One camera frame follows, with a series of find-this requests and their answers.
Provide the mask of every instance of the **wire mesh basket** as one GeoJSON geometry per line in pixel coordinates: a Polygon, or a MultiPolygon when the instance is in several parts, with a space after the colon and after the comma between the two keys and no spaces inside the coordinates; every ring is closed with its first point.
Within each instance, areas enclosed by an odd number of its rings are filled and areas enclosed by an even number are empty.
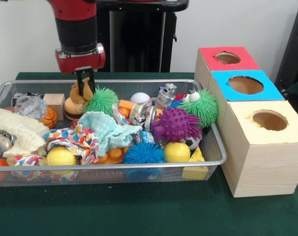
{"type": "MultiPolygon", "coordinates": [[[[194,80],[96,80],[99,88],[113,90],[119,99],[129,100],[136,92],[156,97],[160,86],[173,83],[176,93],[201,89],[194,80]]],[[[12,96],[19,92],[63,93],[69,97],[74,81],[12,81],[0,87],[0,108],[11,106],[12,96]]],[[[55,128],[69,127],[71,121],[58,122],[55,128]]],[[[93,184],[126,182],[169,182],[208,180],[218,165],[226,160],[225,148],[215,124],[203,135],[200,148],[205,162],[159,164],[112,164],[76,166],[9,166],[0,167],[0,186],[39,186],[58,184],[93,184]]]]}

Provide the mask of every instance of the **shape sorter box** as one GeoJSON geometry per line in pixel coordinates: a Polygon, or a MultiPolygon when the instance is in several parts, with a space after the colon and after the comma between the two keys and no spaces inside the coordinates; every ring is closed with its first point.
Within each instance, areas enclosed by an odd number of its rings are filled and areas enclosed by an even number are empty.
{"type": "Polygon", "coordinates": [[[262,70],[213,71],[209,92],[217,99],[219,130],[222,128],[228,101],[284,100],[262,70]]]}
{"type": "Polygon", "coordinates": [[[209,88],[212,71],[260,70],[244,47],[199,48],[194,79],[209,88]]]}
{"type": "Polygon", "coordinates": [[[298,114],[288,101],[229,102],[222,139],[222,169],[234,197],[294,193],[298,114]]]}

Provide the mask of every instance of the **green ball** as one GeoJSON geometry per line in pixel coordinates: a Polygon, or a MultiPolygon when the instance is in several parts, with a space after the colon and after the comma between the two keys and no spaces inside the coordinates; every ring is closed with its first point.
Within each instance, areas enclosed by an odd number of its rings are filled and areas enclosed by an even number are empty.
{"type": "Polygon", "coordinates": [[[184,102],[178,108],[184,109],[187,113],[193,114],[199,117],[202,125],[198,125],[200,128],[210,126],[217,120],[218,107],[216,97],[210,95],[207,90],[198,91],[200,98],[195,102],[184,102]]]}
{"type": "Polygon", "coordinates": [[[84,112],[104,112],[109,116],[113,116],[112,106],[115,103],[118,103],[118,98],[114,91],[108,88],[97,88],[84,112]]]}

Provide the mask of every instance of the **hole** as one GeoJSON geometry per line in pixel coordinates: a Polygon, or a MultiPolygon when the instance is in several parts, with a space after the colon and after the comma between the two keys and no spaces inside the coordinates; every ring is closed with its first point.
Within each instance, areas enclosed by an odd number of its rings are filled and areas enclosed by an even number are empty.
{"type": "Polygon", "coordinates": [[[263,84],[249,76],[232,77],[228,83],[237,92],[253,95],[263,91],[263,84]]]}
{"type": "Polygon", "coordinates": [[[254,122],[257,122],[262,128],[267,130],[281,131],[285,129],[288,122],[284,116],[281,114],[263,110],[256,112],[252,117],[254,122]]]}
{"type": "Polygon", "coordinates": [[[221,52],[216,55],[216,59],[224,64],[237,64],[241,62],[241,59],[239,56],[237,56],[234,53],[228,53],[228,52],[221,52]]]}

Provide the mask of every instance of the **yellow toy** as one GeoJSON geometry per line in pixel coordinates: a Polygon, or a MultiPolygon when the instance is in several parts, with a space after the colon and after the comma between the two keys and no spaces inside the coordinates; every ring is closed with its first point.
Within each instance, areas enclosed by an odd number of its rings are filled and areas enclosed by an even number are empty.
{"type": "Polygon", "coordinates": [[[184,143],[168,143],[164,149],[166,162],[188,162],[190,149],[184,143]]]}
{"type": "MultiPolygon", "coordinates": [[[[46,165],[48,166],[68,166],[76,165],[77,158],[65,147],[55,147],[47,154],[46,165]]],[[[71,170],[50,171],[52,174],[64,175],[71,170]]]]}
{"type": "MultiPolygon", "coordinates": [[[[205,161],[199,147],[193,153],[189,162],[198,162],[198,161],[203,161],[203,162],[205,161]]],[[[208,175],[208,172],[209,172],[209,168],[207,166],[184,167],[182,178],[205,180],[208,175]]]]}

